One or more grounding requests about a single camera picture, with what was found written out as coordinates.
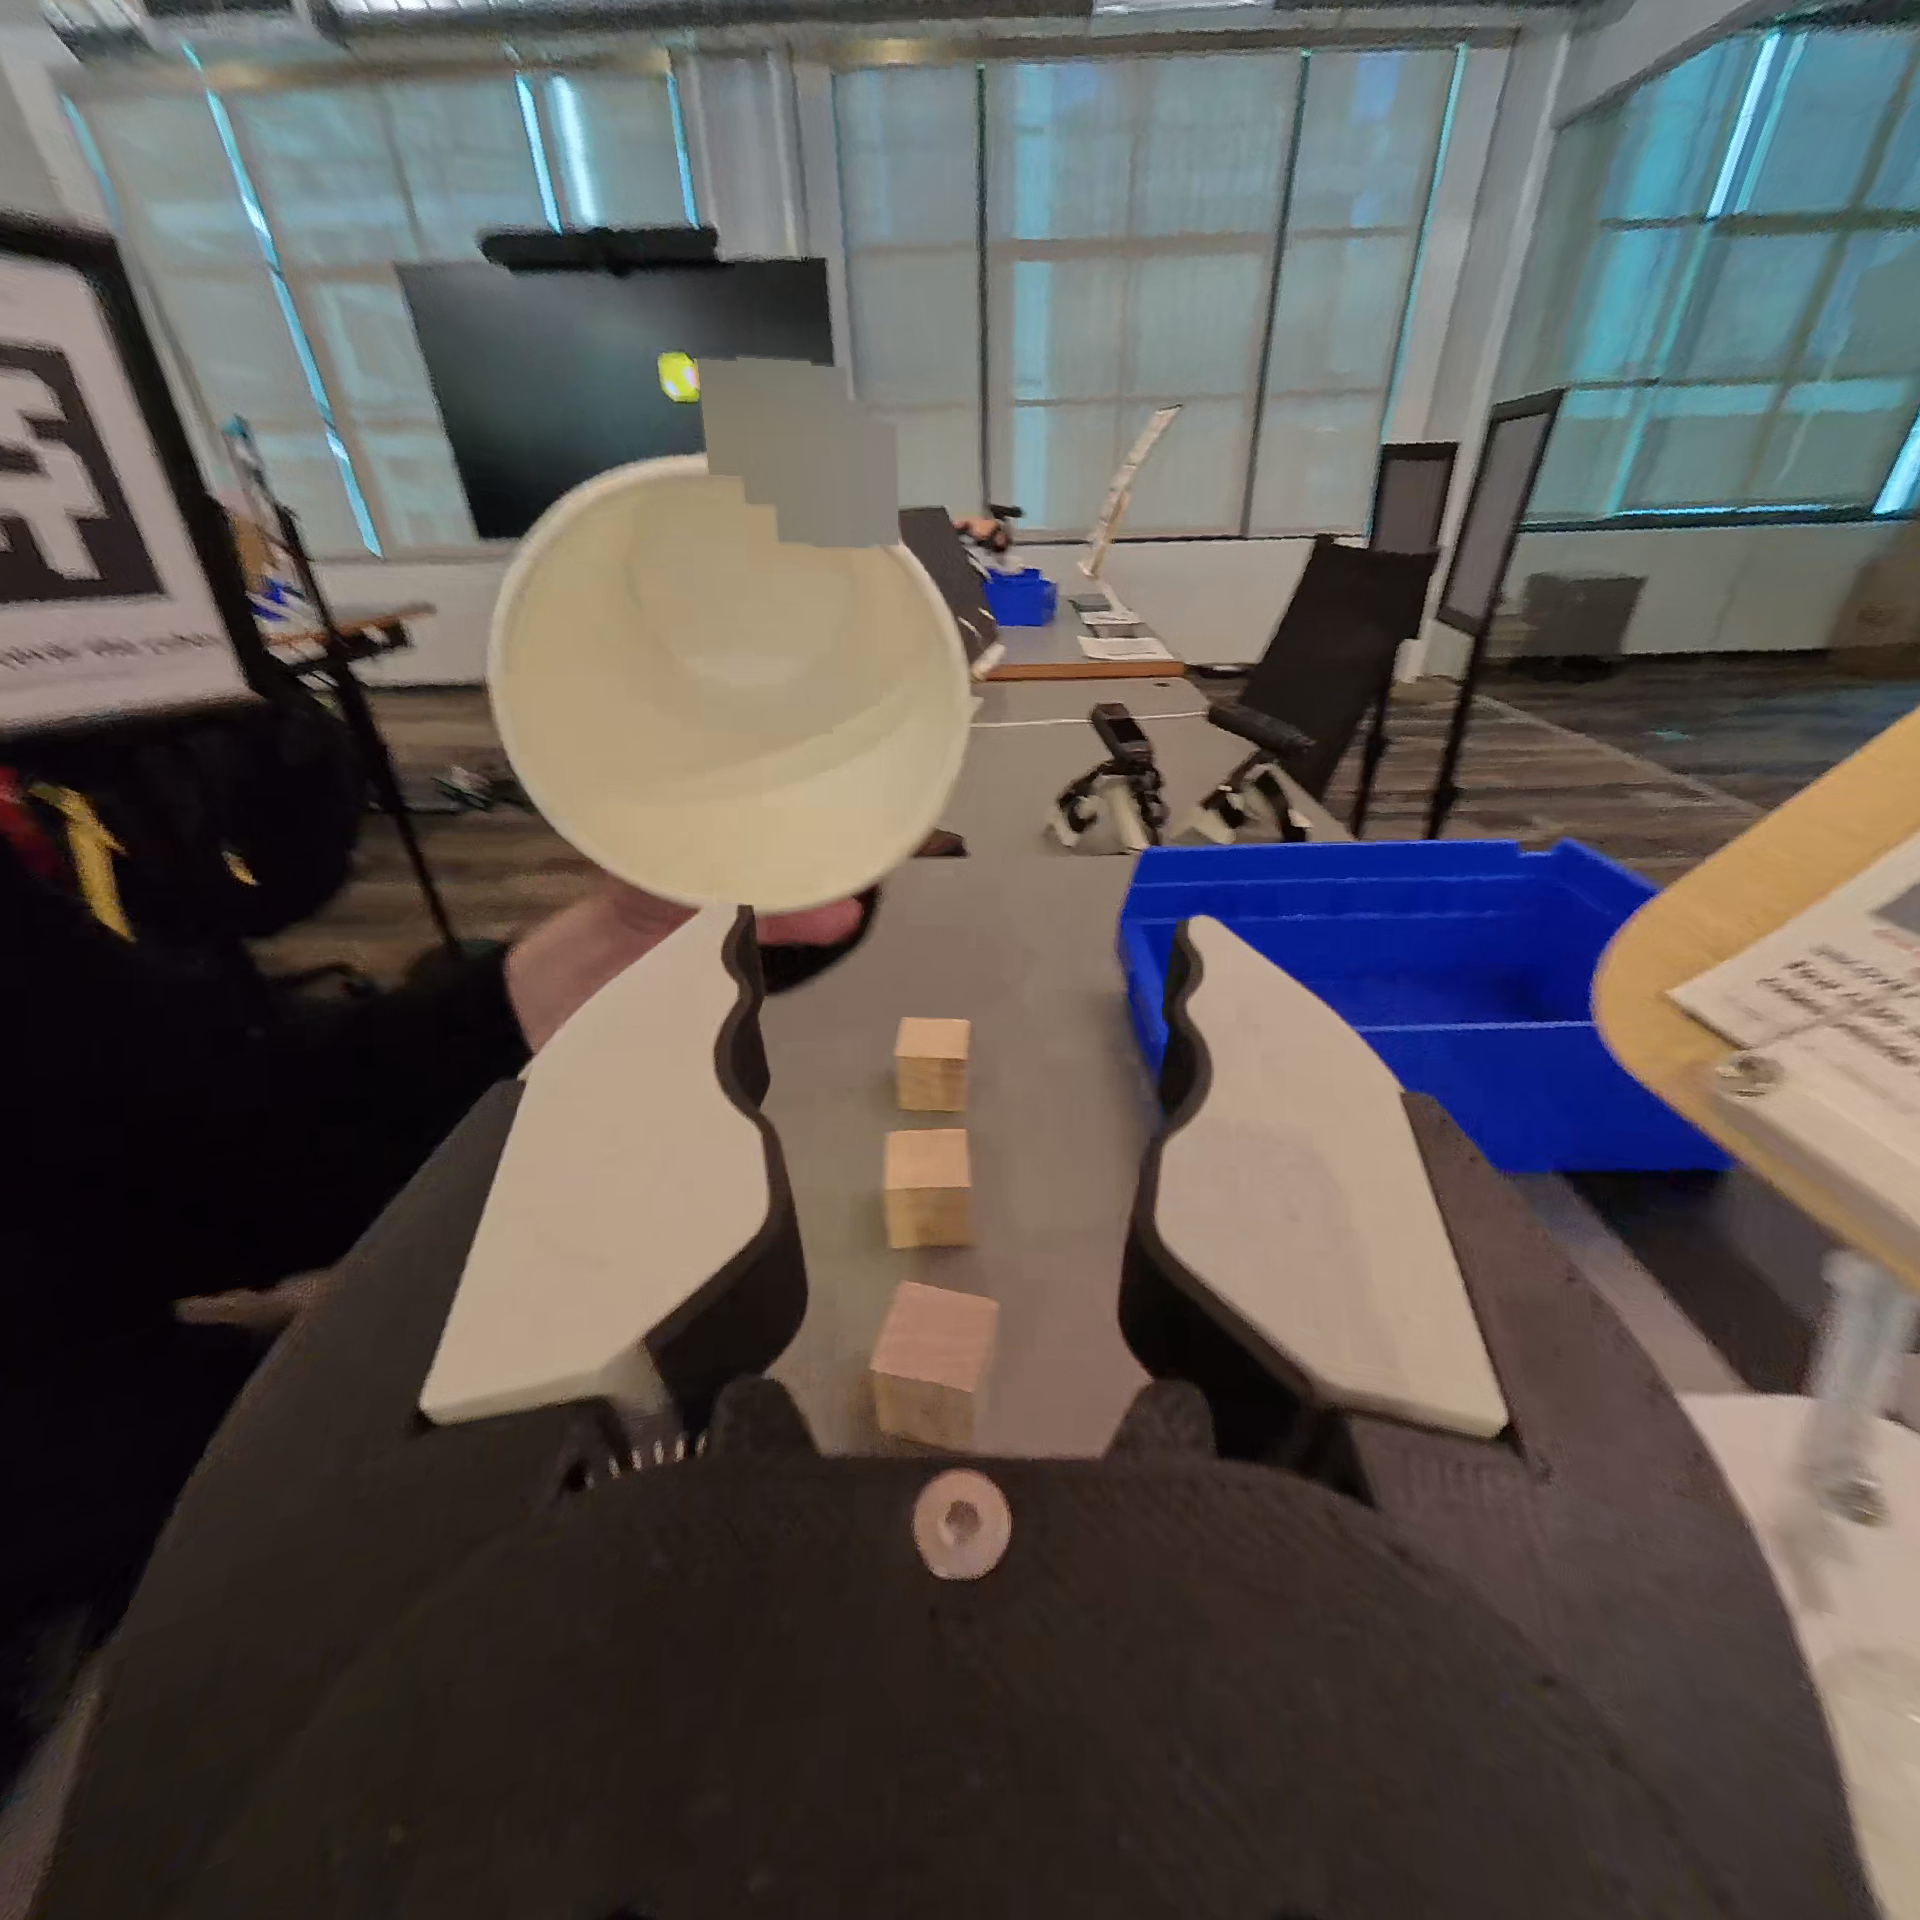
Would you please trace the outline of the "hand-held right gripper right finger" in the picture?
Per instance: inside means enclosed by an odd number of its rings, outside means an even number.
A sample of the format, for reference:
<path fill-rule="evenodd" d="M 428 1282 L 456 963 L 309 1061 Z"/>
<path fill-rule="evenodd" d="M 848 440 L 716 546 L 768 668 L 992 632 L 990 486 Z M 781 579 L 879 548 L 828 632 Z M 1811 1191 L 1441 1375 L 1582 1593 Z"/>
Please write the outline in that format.
<path fill-rule="evenodd" d="M 1496 1440 L 1509 1402 L 1402 1081 L 1325 998 L 1215 915 L 1177 924 L 1160 1125 L 1117 1300 L 1220 1444 L 1362 1415 Z"/>

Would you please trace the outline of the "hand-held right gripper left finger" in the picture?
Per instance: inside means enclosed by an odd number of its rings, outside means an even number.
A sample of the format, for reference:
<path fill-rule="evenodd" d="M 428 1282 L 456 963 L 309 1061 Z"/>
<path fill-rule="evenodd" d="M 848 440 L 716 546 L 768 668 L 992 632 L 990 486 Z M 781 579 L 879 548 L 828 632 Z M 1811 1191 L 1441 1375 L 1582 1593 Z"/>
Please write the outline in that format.
<path fill-rule="evenodd" d="M 419 1394 L 436 1427 L 601 1402 L 711 1425 L 804 1323 L 750 907 L 707 907 L 522 1073 Z"/>

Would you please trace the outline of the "white paper cup green line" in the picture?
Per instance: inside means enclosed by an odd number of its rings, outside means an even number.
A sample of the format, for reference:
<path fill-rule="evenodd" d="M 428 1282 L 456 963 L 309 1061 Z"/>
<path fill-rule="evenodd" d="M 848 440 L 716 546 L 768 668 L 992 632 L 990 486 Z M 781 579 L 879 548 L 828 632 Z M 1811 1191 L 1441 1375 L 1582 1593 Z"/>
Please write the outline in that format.
<path fill-rule="evenodd" d="M 782 539 L 702 454 L 610 467 L 518 539 L 489 650 L 525 795 L 592 866 L 691 907 L 793 913 L 943 824 L 977 686 L 903 542 Z"/>

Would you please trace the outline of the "person's left hand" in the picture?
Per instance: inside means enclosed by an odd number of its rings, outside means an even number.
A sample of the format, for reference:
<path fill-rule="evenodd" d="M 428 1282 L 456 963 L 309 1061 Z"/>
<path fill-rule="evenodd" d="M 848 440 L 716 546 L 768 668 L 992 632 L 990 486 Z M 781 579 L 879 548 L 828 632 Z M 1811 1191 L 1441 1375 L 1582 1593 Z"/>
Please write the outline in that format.
<path fill-rule="evenodd" d="M 606 878 L 527 931 L 502 963 L 507 1000 L 522 1039 L 518 1066 L 504 1067 L 504 1073 L 525 1073 L 531 1057 L 589 998 L 697 915 L 693 905 Z"/>

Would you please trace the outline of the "large blue plastic bin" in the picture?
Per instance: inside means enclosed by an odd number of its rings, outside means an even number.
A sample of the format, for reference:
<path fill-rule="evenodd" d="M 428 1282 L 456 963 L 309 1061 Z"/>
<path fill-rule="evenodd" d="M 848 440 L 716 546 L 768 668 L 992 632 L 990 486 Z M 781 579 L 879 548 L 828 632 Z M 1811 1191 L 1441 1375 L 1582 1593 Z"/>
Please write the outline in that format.
<path fill-rule="evenodd" d="M 1434 1097 L 1501 1171 L 1723 1174 L 1731 1158 L 1602 1041 L 1592 983 L 1656 895 L 1574 842 L 1306 842 L 1153 848 L 1117 915 L 1150 1071 L 1165 1057 L 1179 924 L 1213 918 Z"/>

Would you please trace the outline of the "paper sheets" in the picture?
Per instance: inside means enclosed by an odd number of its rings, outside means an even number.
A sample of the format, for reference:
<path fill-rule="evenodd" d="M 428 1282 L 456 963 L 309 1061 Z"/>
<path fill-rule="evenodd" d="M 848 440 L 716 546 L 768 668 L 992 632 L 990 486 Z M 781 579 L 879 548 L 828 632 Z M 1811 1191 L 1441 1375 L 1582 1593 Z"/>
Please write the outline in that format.
<path fill-rule="evenodd" d="M 1068 604 L 1078 622 L 1076 644 L 1088 660 L 1165 664 L 1179 657 L 1138 612 L 1111 591 L 1076 591 Z"/>

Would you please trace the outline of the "round wooden sign board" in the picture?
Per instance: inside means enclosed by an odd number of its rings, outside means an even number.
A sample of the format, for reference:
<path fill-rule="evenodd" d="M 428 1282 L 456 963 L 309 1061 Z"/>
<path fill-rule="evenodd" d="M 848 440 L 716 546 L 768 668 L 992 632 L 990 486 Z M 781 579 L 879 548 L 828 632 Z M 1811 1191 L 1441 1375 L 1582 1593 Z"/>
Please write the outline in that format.
<path fill-rule="evenodd" d="M 1723 1092 L 1737 1046 L 1673 992 L 1774 935 L 1854 882 L 1918 828 L 1918 711 L 1911 710 L 1637 912 L 1604 949 L 1597 1030 L 1616 1061 L 1732 1162 L 1848 1249 L 1918 1287 L 1917 1225 L 1898 1225 L 1864 1171 L 1818 1167 L 1749 1118 L 1759 1097 Z"/>

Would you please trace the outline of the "black easel stand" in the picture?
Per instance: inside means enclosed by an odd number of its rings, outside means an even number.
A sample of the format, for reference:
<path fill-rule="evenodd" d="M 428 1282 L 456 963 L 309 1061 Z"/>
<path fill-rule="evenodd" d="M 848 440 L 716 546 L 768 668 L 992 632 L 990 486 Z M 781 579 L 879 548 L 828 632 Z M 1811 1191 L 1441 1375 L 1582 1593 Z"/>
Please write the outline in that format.
<path fill-rule="evenodd" d="M 293 508 L 273 491 L 265 496 L 265 501 L 265 519 L 254 515 L 252 509 L 239 509 L 230 504 L 223 511 L 250 591 L 268 583 L 268 575 L 278 562 L 291 563 L 299 579 L 306 623 L 296 632 L 283 632 L 268 644 L 280 651 L 295 641 L 315 647 L 312 655 L 295 661 L 295 669 L 303 676 L 318 673 L 331 686 L 335 703 L 358 750 L 371 791 L 395 824 L 435 931 L 450 955 L 463 955 L 463 939 L 426 860 L 417 811 L 404 794 L 388 739 L 372 714 L 371 693 L 355 669 L 358 661 L 372 660 L 388 641 L 404 644 L 406 623 L 420 610 L 402 607 L 392 613 L 357 619 L 338 617 Z"/>

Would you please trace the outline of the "white tilted sign card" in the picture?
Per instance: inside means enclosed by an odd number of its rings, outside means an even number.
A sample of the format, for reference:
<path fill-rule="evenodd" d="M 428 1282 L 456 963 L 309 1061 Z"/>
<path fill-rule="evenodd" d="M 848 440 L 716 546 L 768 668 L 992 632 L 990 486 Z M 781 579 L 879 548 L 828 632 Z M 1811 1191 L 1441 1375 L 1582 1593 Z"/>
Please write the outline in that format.
<path fill-rule="evenodd" d="M 1181 401 L 1155 408 L 1147 424 L 1140 427 L 1117 463 L 1080 557 L 1078 569 L 1086 581 L 1100 581 L 1105 578 L 1109 553 L 1130 508 L 1134 490 L 1140 481 L 1140 472 L 1182 412 L 1185 405 Z"/>

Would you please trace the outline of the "printed instruction sheet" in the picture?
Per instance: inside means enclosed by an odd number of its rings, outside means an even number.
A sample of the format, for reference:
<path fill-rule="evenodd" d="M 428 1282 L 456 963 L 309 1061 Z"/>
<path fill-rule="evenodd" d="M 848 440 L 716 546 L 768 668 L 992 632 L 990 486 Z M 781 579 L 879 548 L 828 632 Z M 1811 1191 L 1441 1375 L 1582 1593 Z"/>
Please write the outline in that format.
<path fill-rule="evenodd" d="M 1759 1138 L 1917 1224 L 1917 840 L 1669 998 L 1732 1044 L 1719 1095 Z"/>

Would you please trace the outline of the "grey low cabinet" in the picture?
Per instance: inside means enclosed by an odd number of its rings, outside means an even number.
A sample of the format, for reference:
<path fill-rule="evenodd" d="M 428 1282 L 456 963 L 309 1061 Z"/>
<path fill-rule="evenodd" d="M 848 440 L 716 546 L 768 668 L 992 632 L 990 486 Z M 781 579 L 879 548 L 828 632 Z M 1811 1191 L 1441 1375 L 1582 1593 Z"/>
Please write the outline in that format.
<path fill-rule="evenodd" d="M 1520 593 L 1523 660 L 1620 660 L 1649 578 L 1534 572 Z"/>

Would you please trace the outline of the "white stand base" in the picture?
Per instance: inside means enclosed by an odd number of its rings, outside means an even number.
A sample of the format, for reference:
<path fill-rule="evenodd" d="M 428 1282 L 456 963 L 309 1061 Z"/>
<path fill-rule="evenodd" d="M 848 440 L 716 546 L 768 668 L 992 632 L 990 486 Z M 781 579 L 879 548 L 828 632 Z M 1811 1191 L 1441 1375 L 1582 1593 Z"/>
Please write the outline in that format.
<path fill-rule="evenodd" d="M 1822 1507 L 1803 1475 L 1803 1396 L 1683 1396 L 1783 1592 L 1837 1746 L 1884 1916 L 1918 1914 L 1918 1437 L 1879 1424 L 1887 1519 Z"/>

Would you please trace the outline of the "small black standing panel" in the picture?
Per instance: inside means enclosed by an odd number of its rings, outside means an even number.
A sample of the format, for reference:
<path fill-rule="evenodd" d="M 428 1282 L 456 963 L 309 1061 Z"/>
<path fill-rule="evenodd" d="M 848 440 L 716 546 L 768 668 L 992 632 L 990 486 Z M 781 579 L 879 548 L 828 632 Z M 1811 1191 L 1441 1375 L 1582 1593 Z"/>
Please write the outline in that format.
<path fill-rule="evenodd" d="M 1457 441 L 1381 444 L 1365 530 L 1368 549 L 1413 557 L 1441 551 L 1458 454 Z"/>

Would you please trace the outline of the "tall black standing panel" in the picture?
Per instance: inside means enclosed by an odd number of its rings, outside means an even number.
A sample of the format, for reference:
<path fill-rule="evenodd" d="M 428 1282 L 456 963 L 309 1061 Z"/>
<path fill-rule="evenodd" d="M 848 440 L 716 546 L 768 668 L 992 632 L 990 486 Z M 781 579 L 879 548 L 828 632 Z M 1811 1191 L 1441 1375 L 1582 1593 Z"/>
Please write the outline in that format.
<path fill-rule="evenodd" d="M 1467 637 L 1468 645 L 1425 813 L 1428 842 L 1445 835 L 1460 798 L 1458 770 L 1495 617 L 1566 396 L 1569 388 L 1548 388 L 1511 397 L 1496 404 L 1486 422 L 1467 506 L 1454 531 L 1450 568 L 1434 607 L 1436 623 Z"/>

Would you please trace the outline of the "clear stand post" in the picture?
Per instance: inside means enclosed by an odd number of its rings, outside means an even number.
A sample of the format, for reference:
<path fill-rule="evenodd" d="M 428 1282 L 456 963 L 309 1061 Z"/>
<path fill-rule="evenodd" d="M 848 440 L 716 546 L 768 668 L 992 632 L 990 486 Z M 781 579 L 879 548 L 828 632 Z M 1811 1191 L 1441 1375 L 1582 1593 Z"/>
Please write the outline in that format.
<path fill-rule="evenodd" d="M 1892 1511 L 1877 1463 L 1879 1427 L 1917 1335 L 1918 1300 L 1884 1262 L 1852 1248 L 1831 1249 L 1821 1272 L 1827 1312 L 1793 1465 L 1818 1509 L 1880 1527 Z"/>

